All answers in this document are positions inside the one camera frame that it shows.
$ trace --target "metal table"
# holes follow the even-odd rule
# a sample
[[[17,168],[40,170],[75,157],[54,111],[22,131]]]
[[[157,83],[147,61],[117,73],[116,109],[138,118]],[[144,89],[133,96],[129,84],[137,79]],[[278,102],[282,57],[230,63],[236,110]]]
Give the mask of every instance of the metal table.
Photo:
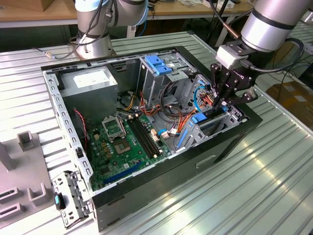
[[[304,43],[305,51],[313,54],[313,25],[299,22],[290,33],[290,37],[297,38]]]
[[[118,54],[185,46],[207,67],[214,51],[186,32],[114,40]],[[65,54],[70,47],[46,48]],[[73,55],[66,61],[75,61]],[[30,130],[40,136],[51,177],[71,170],[40,66],[60,63],[34,50],[0,54],[0,141]],[[223,161],[102,234],[308,234],[313,228],[313,139],[297,119],[256,88],[249,106],[264,120]],[[92,218],[66,231],[51,206],[0,234],[97,234]]]

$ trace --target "red wire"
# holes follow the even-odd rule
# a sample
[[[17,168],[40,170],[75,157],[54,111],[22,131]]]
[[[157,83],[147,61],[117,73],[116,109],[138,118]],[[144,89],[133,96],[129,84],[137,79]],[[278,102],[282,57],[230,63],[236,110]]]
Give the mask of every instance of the red wire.
[[[86,131],[86,125],[83,116],[80,112],[78,112],[76,109],[74,109],[74,112],[77,113],[82,120],[83,126],[84,126],[84,135],[85,135],[85,151],[87,151],[87,131]]]

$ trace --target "cable connector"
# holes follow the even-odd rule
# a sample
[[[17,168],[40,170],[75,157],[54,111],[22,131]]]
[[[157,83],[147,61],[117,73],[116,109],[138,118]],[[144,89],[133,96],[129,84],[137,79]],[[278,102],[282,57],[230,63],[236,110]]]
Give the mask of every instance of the cable connector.
[[[49,57],[51,59],[55,59],[56,58],[55,55],[52,55],[50,52],[47,52],[47,51],[43,51],[43,52],[44,52],[45,56],[47,56],[47,57]]]
[[[240,60],[239,63],[246,69],[254,70],[255,66],[248,60]]]

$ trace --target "blue clip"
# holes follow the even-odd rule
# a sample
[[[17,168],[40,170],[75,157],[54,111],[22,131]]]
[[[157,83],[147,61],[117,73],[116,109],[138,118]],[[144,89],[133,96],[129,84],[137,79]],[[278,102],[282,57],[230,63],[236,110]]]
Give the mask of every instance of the blue clip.
[[[195,124],[197,124],[197,123],[199,123],[199,122],[201,122],[201,121],[203,121],[203,120],[206,120],[206,116],[205,116],[203,113],[198,113],[198,114],[195,114],[195,115],[191,118],[191,120],[192,120]]]
[[[145,56],[145,60],[150,65],[150,67],[157,73],[157,75],[163,75],[173,72],[173,69],[167,67],[163,60],[161,60],[157,55]]]

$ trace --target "white label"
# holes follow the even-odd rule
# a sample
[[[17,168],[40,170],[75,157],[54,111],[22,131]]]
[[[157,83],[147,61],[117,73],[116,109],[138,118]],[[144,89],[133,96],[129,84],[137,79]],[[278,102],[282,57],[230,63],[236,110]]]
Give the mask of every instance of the white label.
[[[78,88],[87,87],[109,81],[103,71],[91,72],[74,77],[74,82]]]
[[[307,101],[303,96],[301,96],[301,95],[295,95],[294,96],[297,100],[299,100],[300,102],[305,102],[305,101]]]
[[[172,64],[172,63],[170,63],[170,64],[168,64],[168,65],[166,65],[167,67],[175,67],[175,65],[174,64]]]
[[[284,87],[285,87],[286,90],[289,91],[289,92],[294,92],[294,91],[295,91],[295,88],[293,88],[293,86],[291,86],[291,85],[286,85],[286,86],[284,86]]]

